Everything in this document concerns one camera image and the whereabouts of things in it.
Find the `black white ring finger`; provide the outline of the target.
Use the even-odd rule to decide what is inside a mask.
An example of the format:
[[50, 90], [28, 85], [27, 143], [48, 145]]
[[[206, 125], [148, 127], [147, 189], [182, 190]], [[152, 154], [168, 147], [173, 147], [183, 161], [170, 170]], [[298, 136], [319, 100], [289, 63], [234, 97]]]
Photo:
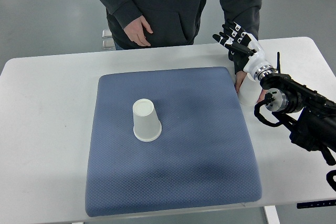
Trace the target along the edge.
[[223, 33], [232, 41], [234, 41], [236, 37], [236, 31], [235, 29], [232, 29], [230, 26], [226, 24], [222, 24], [223, 27]]

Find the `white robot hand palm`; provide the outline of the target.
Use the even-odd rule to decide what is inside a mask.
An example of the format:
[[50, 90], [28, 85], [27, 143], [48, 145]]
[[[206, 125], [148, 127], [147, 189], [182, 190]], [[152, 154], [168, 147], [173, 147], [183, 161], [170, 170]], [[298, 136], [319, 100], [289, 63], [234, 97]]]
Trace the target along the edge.
[[249, 73], [255, 81], [260, 81], [266, 75], [273, 73], [274, 67], [266, 59], [266, 53], [259, 41], [253, 35], [247, 36], [251, 39], [247, 47], [255, 52], [252, 56], [248, 56], [243, 71]]

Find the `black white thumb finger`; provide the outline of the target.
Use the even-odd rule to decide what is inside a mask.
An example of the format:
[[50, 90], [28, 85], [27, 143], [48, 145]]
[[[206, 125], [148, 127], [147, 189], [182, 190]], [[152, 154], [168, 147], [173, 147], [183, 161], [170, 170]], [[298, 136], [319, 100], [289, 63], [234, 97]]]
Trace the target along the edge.
[[241, 53], [245, 56], [252, 56], [256, 53], [255, 49], [250, 49], [250, 48], [248, 48], [244, 45], [241, 45], [237, 42], [233, 42], [232, 44], [226, 43], [225, 47], [232, 52]]

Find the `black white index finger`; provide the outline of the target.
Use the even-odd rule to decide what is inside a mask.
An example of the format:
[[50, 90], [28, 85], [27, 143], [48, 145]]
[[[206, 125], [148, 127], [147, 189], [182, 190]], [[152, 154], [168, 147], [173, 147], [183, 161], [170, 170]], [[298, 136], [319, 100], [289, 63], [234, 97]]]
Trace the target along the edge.
[[239, 35], [237, 42], [241, 45], [248, 45], [250, 43], [250, 36], [248, 35], [247, 32], [242, 32]]

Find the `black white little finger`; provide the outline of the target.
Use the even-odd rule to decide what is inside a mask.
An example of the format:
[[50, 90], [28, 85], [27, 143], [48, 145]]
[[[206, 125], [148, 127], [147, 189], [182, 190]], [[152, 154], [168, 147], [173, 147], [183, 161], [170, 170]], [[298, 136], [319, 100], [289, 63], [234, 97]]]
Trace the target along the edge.
[[232, 45], [233, 44], [233, 41], [232, 39], [227, 36], [227, 35], [218, 35], [218, 34], [213, 34], [213, 38], [219, 43], [221, 44], [222, 46], [225, 46], [225, 45]]

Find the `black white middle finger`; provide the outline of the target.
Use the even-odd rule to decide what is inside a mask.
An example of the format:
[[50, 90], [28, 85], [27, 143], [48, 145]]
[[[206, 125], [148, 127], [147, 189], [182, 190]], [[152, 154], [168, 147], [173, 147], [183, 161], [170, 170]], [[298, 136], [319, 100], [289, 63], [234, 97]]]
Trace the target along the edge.
[[229, 35], [232, 37], [232, 39], [237, 40], [240, 38], [242, 35], [242, 27], [230, 19], [227, 20], [227, 23], [229, 25]]

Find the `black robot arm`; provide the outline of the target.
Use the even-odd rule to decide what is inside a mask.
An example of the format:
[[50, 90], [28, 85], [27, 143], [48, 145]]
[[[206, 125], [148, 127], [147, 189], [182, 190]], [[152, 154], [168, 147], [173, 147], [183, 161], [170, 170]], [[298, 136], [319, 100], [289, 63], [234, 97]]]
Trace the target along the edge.
[[254, 107], [254, 116], [271, 127], [285, 126], [292, 143], [307, 151], [319, 151], [326, 163], [335, 165], [335, 102], [281, 73], [273, 66], [258, 40], [241, 25], [227, 20], [213, 38], [227, 48], [238, 69], [251, 75], [265, 98]]

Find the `person's left hand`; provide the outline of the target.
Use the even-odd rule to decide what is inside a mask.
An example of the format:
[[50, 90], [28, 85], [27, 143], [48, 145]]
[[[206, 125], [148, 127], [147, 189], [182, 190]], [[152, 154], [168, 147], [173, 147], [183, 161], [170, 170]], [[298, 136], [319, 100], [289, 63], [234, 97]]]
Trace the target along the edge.
[[[242, 84], [242, 82], [243, 82], [243, 80], [246, 76], [247, 76], [247, 73], [245, 73], [243, 71], [239, 71], [239, 72], [236, 73], [235, 89], [236, 89], [237, 94], [238, 94], [239, 88], [240, 88], [240, 86], [241, 86], [241, 84]], [[257, 103], [264, 100], [266, 92], [267, 92], [267, 90], [262, 89]]]

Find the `person's right hand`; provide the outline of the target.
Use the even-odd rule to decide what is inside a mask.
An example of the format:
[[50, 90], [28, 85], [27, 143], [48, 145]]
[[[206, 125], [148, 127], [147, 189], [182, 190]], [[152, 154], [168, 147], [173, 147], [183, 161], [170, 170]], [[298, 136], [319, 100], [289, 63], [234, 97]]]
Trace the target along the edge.
[[151, 44], [147, 41], [144, 31], [149, 34], [153, 33], [150, 24], [147, 22], [144, 16], [140, 16], [130, 22], [123, 29], [130, 41], [136, 43], [141, 47], [149, 47]]

